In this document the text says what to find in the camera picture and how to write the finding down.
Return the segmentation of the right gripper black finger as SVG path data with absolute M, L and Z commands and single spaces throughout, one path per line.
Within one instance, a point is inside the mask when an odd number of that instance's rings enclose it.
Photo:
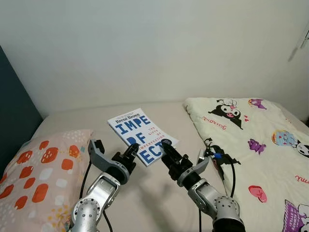
M 173 147 L 172 144 L 162 142 L 161 150 L 164 153 L 162 156 L 163 161 L 177 161 L 177 150 Z

